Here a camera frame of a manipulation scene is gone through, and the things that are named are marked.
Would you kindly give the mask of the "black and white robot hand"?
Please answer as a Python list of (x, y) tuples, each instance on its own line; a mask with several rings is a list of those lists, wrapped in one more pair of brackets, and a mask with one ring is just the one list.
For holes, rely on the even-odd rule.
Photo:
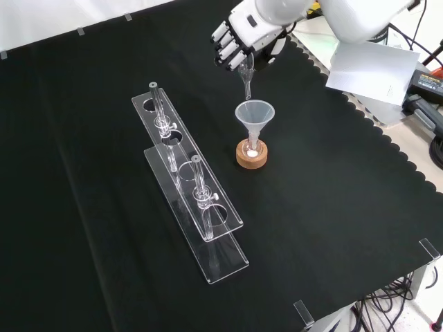
[(295, 26), (295, 22), (271, 24), (260, 16), (253, 1), (242, 1), (211, 35), (215, 64), (234, 71), (252, 55), (253, 68), (261, 71), (275, 61)]

